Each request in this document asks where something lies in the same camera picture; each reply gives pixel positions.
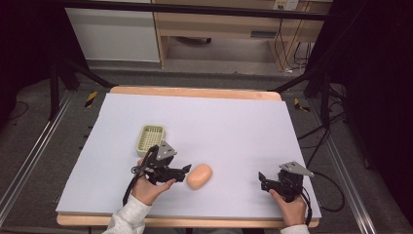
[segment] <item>sleeve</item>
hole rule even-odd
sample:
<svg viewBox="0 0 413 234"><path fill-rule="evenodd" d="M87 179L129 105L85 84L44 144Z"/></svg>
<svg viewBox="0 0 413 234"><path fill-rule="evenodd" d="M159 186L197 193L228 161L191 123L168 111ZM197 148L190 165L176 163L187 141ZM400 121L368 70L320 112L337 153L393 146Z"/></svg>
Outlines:
<svg viewBox="0 0 413 234"><path fill-rule="evenodd" d="M309 234L309 228L306 224L286 227L281 231L282 234Z"/></svg>
<svg viewBox="0 0 413 234"><path fill-rule="evenodd" d="M127 204L112 215L104 234L141 234L145 229L143 219L151 210L139 200L130 195Z"/></svg>

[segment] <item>green basket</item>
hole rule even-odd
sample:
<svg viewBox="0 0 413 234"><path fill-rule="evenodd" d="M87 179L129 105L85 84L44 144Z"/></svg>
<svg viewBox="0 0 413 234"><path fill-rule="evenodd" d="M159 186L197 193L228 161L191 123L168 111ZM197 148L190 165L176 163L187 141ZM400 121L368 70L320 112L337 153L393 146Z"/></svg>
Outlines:
<svg viewBox="0 0 413 234"><path fill-rule="evenodd" d="M149 148L160 144L165 137L164 127L158 125L145 125L140 131L139 140L136 144L137 155L143 157Z"/></svg>

